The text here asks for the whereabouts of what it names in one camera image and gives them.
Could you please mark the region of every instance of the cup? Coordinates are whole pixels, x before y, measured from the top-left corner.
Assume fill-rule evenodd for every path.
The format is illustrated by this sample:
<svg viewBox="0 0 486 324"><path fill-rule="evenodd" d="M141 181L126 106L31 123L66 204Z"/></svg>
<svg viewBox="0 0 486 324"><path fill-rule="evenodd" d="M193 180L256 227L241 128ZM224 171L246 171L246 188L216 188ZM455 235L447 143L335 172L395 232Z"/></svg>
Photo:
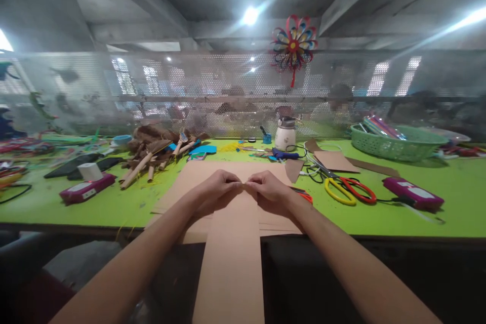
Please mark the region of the cup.
<svg viewBox="0 0 486 324"><path fill-rule="evenodd" d="M272 144L272 135L270 133L263 136L263 144Z"/></svg>

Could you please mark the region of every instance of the forearm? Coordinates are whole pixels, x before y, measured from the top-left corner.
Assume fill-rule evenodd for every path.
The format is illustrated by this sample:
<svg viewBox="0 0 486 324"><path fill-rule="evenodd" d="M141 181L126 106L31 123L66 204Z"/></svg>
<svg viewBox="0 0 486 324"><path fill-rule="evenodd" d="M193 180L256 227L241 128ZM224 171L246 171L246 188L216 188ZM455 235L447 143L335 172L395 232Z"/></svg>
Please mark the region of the forearm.
<svg viewBox="0 0 486 324"><path fill-rule="evenodd" d="M366 322L440 323L440 320L379 259L299 195L286 206L324 255Z"/></svg>
<svg viewBox="0 0 486 324"><path fill-rule="evenodd" d="M51 323L119 323L133 310L205 196L192 189L112 259Z"/></svg>

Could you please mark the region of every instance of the white jar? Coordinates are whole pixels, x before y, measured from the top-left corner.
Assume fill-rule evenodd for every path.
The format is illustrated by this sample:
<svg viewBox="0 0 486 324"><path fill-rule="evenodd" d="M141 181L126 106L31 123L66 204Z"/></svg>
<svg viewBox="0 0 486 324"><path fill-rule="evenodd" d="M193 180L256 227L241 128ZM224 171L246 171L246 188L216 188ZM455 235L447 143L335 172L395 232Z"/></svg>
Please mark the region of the white jar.
<svg viewBox="0 0 486 324"><path fill-rule="evenodd" d="M277 134L275 135L275 148L289 152L295 149L296 131L295 131L295 119L289 116L284 116L278 120Z"/></svg>

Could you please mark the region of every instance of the blue glue gun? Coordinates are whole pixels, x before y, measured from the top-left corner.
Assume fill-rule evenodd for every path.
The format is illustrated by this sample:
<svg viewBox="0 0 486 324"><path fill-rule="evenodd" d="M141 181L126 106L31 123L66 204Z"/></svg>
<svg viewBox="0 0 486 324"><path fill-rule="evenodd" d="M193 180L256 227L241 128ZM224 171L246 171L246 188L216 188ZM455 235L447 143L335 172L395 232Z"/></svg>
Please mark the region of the blue glue gun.
<svg viewBox="0 0 486 324"><path fill-rule="evenodd" d="M282 152L281 150L278 150L276 148L272 148L272 153L276 159L298 159L299 158L298 153Z"/></svg>

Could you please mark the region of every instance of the white label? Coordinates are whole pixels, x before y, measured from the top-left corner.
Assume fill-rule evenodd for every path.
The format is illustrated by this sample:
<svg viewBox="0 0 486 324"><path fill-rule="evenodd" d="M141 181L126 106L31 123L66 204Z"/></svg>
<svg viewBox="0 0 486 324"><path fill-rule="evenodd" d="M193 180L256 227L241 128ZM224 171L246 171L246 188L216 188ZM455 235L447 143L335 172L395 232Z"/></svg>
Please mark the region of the white label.
<svg viewBox="0 0 486 324"><path fill-rule="evenodd" d="M96 190L95 189L91 189L91 190L89 190L89 191L87 191L87 192L85 192L83 194L83 199L86 200L88 197L90 197L90 196L92 196L94 194L96 194Z"/></svg>
<svg viewBox="0 0 486 324"><path fill-rule="evenodd" d="M422 190L420 187L409 188L409 191L411 193L413 193L417 196L423 197L423 198L434 198L434 195L432 195L430 192Z"/></svg>
<svg viewBox="0 0 486 324"><path fill-rule="evenodd" d="M89 187L89 186L91 186L90 182L82 182L80 184L77 184L76 186L73 186L68 191L75 192L75 191L83 190L84 188Z"/></svg>

